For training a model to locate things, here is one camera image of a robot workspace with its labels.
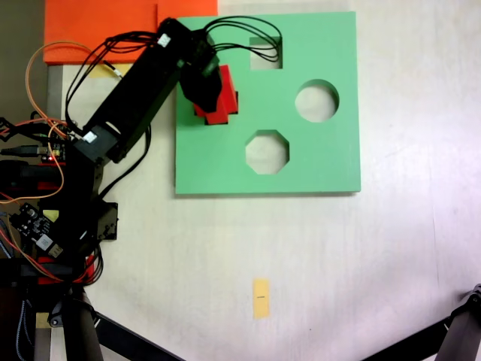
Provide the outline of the curved black gripper finger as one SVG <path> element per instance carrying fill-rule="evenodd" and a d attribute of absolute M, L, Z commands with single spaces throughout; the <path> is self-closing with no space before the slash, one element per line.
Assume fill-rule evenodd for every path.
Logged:
<path fill-rule="evenodd" d="M 217 102 L 222 89 L 220 73 L 208 76 L 202 74 L 187 74 L 180 79 L 180 86 L 184 96 L 205 113 L 213 113 L 217 109 Z"/>

